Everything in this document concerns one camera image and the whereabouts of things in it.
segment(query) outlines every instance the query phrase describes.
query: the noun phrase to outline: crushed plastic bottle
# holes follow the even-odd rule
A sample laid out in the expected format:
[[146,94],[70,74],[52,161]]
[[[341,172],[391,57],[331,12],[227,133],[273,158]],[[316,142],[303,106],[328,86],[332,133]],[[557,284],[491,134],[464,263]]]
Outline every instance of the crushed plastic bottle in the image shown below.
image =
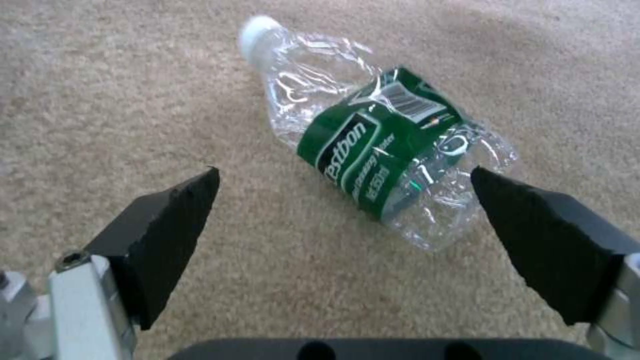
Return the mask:
[[423,249],[441,249],[471,228],[480,208],[473,168],[505,173],[517,160],[510,144],[420,77],[372,65],[358,42],[258,16],[239,46],[262,74],[276,136]]

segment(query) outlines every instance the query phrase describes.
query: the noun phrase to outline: bottle cap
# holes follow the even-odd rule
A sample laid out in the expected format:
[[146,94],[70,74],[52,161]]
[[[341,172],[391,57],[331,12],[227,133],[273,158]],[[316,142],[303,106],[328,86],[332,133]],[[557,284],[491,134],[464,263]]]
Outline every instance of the bottle cap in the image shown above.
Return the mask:
[[240,31],[238,44],[240,52],[246,61],[252,63],[251,53],[258,43],[258,39],[271,29],[281,28],[279,22],[265,15],[254,16],[249,19]]

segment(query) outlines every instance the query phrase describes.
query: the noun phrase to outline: bottle label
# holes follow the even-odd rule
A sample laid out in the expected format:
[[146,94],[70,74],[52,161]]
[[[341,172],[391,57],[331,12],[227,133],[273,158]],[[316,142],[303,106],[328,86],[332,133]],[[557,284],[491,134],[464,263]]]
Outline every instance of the bottle label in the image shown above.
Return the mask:
[[449,101],[399,67],[320,113],[298,155],[380,219],[408,165],[419,154],[429,158],[459,122],[463,116]]

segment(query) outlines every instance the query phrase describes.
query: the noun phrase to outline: screw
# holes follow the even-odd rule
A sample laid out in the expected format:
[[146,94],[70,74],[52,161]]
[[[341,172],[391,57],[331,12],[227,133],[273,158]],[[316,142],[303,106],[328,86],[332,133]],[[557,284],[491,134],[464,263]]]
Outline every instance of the screw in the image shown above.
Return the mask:
[[91,261],[91,255],[84,250],[72,250],[64,253],[56,261],[57,272],[65,272]]
[[9,278],[4,270],[0,270],[0,290],[6,288],[7,285],[9,285]]

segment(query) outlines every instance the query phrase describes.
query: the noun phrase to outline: floor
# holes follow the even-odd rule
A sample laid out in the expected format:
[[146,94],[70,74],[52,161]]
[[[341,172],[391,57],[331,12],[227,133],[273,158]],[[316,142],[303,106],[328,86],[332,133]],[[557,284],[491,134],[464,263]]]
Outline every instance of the floor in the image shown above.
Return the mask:
[[371,46],[508,138],[523,180],[640,238],[639,12],[633,0],[4,0],[0,265],[45,291],[56,257],[133,198],[214,165],[212,214],[139,359],[251,336],[583,341],[486,220],[425,253],[280,144],[236,33],[266,13]]

